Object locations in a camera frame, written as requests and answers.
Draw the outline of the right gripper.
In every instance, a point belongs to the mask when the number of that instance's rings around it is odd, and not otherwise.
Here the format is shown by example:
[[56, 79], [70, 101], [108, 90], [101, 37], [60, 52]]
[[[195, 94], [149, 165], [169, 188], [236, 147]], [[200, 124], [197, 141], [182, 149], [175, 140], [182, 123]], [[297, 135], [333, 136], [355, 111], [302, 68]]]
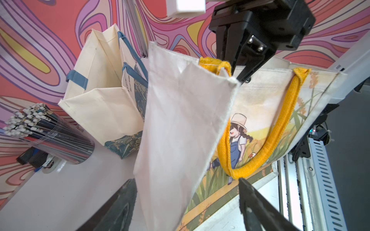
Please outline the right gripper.
[[227, 37], [231, 24], [243, 21], [247, 13], [257, 19], [257, 28], [267, 36], [234, 34], [236, 66], [244, 68], [237, 80], [249, 83], [251, 76], [269, 61], [277, 50], [294, 51], [316, 22], [305, 1], [222, 1], [213, 13], [210, 29], [216, 30], [216, 55], [222, 61], [227, 56]]

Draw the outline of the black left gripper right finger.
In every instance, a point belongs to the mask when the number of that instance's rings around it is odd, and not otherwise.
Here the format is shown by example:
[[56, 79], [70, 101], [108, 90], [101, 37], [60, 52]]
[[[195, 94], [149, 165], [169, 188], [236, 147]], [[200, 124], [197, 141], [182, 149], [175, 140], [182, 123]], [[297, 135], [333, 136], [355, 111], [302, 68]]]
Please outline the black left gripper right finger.
[[278, 212], [246, 179], [239, 179], [240, 210], [247, 231], [298, 230]]

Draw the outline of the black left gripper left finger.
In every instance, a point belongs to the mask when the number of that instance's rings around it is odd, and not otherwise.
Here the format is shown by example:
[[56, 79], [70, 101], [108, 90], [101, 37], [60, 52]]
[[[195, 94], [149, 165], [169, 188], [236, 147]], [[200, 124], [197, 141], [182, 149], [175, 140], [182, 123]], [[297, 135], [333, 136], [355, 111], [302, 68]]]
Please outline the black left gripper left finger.
[[129, 230], [137, 187], [135, 179], [129, 179], [106, 203], [82, 226], [79, 231], [127, 231]]

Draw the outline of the white yellow-handled bag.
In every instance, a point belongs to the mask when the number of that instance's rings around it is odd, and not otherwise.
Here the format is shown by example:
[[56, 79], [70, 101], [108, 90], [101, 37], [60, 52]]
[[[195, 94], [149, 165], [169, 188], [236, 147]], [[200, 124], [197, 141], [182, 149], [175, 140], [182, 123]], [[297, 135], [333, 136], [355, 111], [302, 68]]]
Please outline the white yellow-handled bag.
[[285, 156], [346, 79], [276, 59], [240, 83], [228, 62], [149, 45], [144, 131], [134, 175], [149, 231], [174, 231], [219, 190]]

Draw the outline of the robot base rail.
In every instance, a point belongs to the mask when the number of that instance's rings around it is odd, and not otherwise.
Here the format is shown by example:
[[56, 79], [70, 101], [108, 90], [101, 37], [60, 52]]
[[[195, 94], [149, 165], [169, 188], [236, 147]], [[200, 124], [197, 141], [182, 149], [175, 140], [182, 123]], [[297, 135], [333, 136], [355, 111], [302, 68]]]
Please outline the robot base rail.
[[281, 214], [301, 231], [346, 231], [323, 142], [306, 138], [298, 153], [277, 162]]

